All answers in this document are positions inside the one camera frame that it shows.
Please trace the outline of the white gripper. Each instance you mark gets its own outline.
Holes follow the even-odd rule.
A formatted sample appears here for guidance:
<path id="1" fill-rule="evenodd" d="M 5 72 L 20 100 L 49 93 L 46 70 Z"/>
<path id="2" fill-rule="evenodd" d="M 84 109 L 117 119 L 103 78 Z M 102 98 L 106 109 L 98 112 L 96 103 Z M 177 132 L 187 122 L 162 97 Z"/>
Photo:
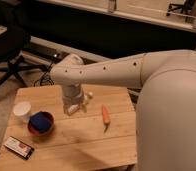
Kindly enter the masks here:
<path id="1" fill-rule="evenodd" d="M 79 109 L 86 110 L 85 94 L 80 84 L 63 85 L 62 100 L 64 113 L 71 116 Z"/>

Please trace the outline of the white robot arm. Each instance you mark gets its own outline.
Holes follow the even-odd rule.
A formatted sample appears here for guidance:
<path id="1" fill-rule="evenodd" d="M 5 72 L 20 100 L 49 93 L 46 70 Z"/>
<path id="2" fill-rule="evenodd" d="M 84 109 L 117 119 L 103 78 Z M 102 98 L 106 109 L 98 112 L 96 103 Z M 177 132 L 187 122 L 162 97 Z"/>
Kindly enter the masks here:
<path id="1" fill-rule="evenodd" d="M 139 89 L 138 171 L 196 171 L 196 51 L 147 52 L 88 65 L 70 54 L 50 75 L 67 105 L 83 100 L 83 84 Z"/>

